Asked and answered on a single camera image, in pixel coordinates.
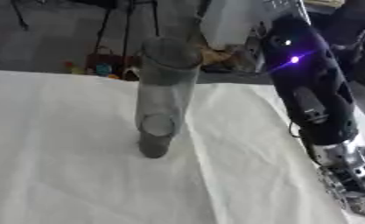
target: glass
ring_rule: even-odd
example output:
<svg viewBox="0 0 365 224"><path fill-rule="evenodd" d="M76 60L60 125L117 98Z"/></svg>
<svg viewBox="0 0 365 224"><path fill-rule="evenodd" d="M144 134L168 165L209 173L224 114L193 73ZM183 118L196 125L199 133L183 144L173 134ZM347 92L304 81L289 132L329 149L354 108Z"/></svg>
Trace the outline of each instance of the glass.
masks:
<svg viewBox="0 0 365 224"><path fill-rule="evenodd" d="M200 51L181 40L145 41L136 125L141 133L139 148L146 157L163 157L179 133L201 61Z"/></svg>

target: white tablecloth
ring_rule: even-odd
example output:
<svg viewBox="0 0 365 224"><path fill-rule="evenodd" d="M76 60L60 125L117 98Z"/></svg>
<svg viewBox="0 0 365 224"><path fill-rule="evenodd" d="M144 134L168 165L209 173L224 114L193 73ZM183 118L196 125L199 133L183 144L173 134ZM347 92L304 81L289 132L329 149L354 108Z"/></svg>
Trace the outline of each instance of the white tablecloth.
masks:
<svg viewBox="0 0 365 224"><path fill-rule="evenodd" d="M158 160L137 149L136 91L0 72L0 224L365 224L326 195L272 87L197 86Z"/></svg>

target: tripod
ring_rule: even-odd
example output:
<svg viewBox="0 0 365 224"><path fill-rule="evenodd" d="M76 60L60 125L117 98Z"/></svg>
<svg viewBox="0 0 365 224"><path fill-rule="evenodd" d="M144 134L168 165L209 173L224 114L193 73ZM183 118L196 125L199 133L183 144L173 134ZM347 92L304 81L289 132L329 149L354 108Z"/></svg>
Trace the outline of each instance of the tripod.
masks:
<svg viewBox="0 0 365 224"><path fill-rule="evenodd" d="M128 44L129 44L129 37L130 37L130 22L131 22L131 16L135 12L135 9L138 5L144 5L144 4L151 4L152 6L152 16L154 20L154 28L155 28L155 34L156 36L159 36L159 25L158 25L158 0L148 0L148 1L137 1L137 0L129 0L128 10L126 13L126 25L125 25L125 33L123 37L123 70L126 68L126 59L127 59L127 52L128 52ZM102 37L104 35L104 32L106 30L109 16L111 13L111 9L106 9L104 14L104 19L102 23L102 28L98 32L98 39L96 40L94 53L98 53L99 45L102 41Z"/></svg>

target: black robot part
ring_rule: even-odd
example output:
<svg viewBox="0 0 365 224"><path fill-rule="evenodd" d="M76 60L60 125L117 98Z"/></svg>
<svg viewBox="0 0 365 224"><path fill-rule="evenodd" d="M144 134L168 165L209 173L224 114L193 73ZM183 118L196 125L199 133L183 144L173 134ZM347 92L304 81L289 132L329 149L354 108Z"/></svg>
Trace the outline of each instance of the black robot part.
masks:
<svg viewBox="0 0 365 224"><path fill-rule="evenodd" d="M309 143L340 144L357 135L354 97L326 41L305 20L274 21L262 49L288 116Z"/></svg>

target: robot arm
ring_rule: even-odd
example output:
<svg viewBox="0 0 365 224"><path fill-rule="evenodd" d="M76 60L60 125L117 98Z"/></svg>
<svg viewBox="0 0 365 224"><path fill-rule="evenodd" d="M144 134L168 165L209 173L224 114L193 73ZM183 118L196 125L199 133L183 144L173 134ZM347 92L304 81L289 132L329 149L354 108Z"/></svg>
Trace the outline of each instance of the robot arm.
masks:
<svg viewBox="0 0 365 224"><path fill-rule="evenodd" d="M273 21L262 49L326 191L342 208L365 215L365 143L354 119L354 97L328 44L305 19L286 14Z"/></svg>

